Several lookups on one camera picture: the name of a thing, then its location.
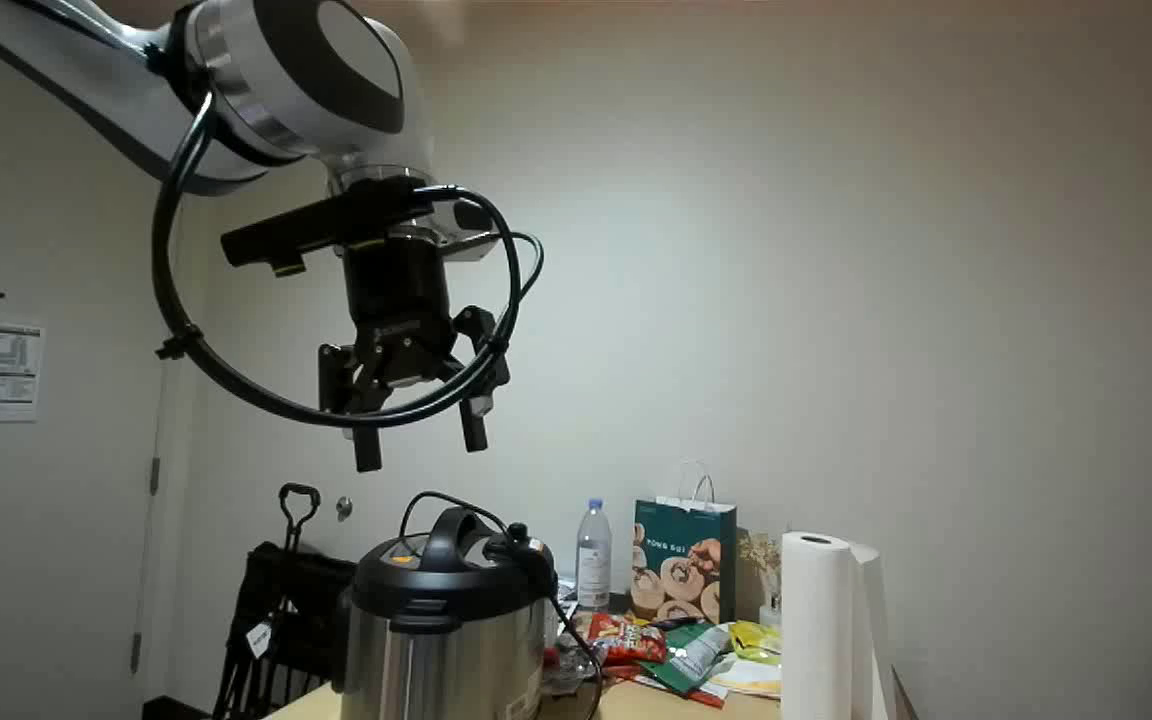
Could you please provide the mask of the red snack packet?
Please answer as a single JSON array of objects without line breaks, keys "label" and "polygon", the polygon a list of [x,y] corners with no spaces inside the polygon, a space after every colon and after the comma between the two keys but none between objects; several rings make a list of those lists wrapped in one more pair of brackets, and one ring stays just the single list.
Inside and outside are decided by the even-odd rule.
[{"label": "red snack packet", "polygon": [[590,646],[602,657],[604,666],[664,664],[668,657],[668,644],[662,629],[639,624],[608,612],[594,612],[589,616],[585,637]]}]

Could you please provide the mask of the white paper towel roll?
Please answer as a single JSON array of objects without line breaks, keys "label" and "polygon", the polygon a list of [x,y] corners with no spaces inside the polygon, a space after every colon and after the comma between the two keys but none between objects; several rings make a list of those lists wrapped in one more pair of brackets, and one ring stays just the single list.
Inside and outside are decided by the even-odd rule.
[{"label": "white paper towel roll", "polygon": [[781,720],[897,720],[881,553],[814,532],[781,546]]}]

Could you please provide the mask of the silver electric pressure cooker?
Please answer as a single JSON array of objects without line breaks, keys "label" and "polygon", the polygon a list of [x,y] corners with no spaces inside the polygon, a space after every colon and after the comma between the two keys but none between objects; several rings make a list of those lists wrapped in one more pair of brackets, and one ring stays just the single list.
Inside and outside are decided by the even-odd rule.
[{"label": "silver electric pressure cooker", "polygon": [[396,632],[338,601],[332,689],[339,720],[536,720],[552,600],[454,632]]}]

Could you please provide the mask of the clear plastic water bottle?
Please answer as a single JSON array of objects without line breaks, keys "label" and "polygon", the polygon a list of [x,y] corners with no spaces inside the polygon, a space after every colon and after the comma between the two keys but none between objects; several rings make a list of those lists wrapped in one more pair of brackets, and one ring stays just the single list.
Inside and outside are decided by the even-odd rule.
[{"label": "clear plastic water bottle", "polygon": [[579,521],[576,550],[576,601],[581,611],[611,607],[612,536],[602,498],[593,497]]}]

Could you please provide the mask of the green paper gift bag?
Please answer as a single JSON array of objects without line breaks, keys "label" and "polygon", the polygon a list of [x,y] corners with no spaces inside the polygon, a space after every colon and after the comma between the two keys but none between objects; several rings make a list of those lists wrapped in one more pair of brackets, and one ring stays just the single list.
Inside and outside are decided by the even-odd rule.
[{"label": "green paper gift bag", "polygon": [[628,597],[649,623],[691,617],[710,624],[737,616],[737,507],[717,495],[700,461],[685,461],[679,486],[634,505]]}]

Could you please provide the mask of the dried flowers in vase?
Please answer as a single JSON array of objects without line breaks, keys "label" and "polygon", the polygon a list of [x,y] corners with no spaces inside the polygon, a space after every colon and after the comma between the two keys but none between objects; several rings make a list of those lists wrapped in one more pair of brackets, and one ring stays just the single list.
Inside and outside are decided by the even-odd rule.
[{"label": "dried flowers in vase", "polygon": [[761,601],[758,617],[761,626],[781,624],[781,538],[771,533],[741,529],[738,537],[741,566],[759,582]]}]

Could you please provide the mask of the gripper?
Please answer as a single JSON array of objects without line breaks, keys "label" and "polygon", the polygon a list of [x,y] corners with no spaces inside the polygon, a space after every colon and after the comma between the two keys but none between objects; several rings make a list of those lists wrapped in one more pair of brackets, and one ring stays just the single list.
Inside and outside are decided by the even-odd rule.
[{"label": "gripper", "polygon": [[[458,370],[452,357],[456,334],[467,338],[475,353],[488,348],[495,316],[471,305],[450,318],[444,260],[429,241],[391,236],[342,247],[340,260],[356,338],[353,346],[317,348],[317,409],[323,414],[372,414],[387,401],[388,388],[449,381]],[[509,379],[506,357],[498,355],[461,397],[467,452],[488,448],[486,415],[494,409],[497,388]],[[353,445],[358,473],[381,470],[378,429],[342,433]]]}]

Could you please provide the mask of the clear plastic bag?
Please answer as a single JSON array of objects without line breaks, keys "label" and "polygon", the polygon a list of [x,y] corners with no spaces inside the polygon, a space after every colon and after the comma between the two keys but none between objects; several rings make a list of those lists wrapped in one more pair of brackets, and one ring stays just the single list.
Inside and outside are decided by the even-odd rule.
[{"label": "clear plastic bag", "polygon": [[579,694],[581,688],[602,679],[605,647],[598,643],[582,646],[571,635],[563,634],[544,653],[541,689],[545,697]]}]

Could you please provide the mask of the black cooker lid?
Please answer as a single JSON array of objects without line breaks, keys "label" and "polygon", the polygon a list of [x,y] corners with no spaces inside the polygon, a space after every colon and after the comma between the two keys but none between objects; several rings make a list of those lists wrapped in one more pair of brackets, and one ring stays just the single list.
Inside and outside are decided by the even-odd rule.
[{"label": "black cooker lid", "polygon": [[401,533],[358,561],[353,609],[396,632],[454,632],[476,621],[544,609],[558,592],[552,552],[515,523],[492,529],[467,506],[445,509],[429,532]]}]

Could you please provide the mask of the white and yellow paper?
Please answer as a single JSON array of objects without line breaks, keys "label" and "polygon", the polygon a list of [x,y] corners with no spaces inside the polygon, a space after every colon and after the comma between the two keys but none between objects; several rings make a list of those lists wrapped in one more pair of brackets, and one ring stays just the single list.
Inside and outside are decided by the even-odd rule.
[{"label": "white and yellow paper", "polygon": [[708,683],[726,688],[727,692],[778,700],[782,694],[782,673],[776,659],[745,659],[727,653],[708,670]]}]

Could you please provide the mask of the yellow snack packet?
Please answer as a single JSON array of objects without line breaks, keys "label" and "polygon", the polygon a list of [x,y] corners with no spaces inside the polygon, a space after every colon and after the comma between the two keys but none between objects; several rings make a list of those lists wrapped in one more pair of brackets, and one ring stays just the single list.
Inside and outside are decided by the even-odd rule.
[{"label": "yellow snack packet", "polygon": [[771,666],[781,665],[782,635],[776,626],[735,621],[728,628],[732,652],[741,660]]}]

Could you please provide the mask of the black folding cart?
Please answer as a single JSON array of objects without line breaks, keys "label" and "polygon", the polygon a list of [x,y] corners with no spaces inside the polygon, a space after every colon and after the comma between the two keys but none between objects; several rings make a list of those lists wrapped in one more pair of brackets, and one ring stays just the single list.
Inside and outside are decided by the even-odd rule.
[{"label": "black folding cart", "polygon": [[262,720],[332,680],[338,601],[356,566],[302,547],[319,488],[285,483],[278,500],[285,539],[247,553],[212,720]]}]

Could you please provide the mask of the green snack packet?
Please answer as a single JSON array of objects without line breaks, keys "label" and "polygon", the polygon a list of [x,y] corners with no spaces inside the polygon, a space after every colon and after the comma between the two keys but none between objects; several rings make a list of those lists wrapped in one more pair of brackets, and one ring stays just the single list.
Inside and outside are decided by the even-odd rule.
[{"label": "green snack packet", "polygon": [[650,679],[673,694],[690,694],[708,679],[708,670],[732,651],[728,626],[691,623],[673,626],[666,634],[668,657],[664,664],[637,664]]}]

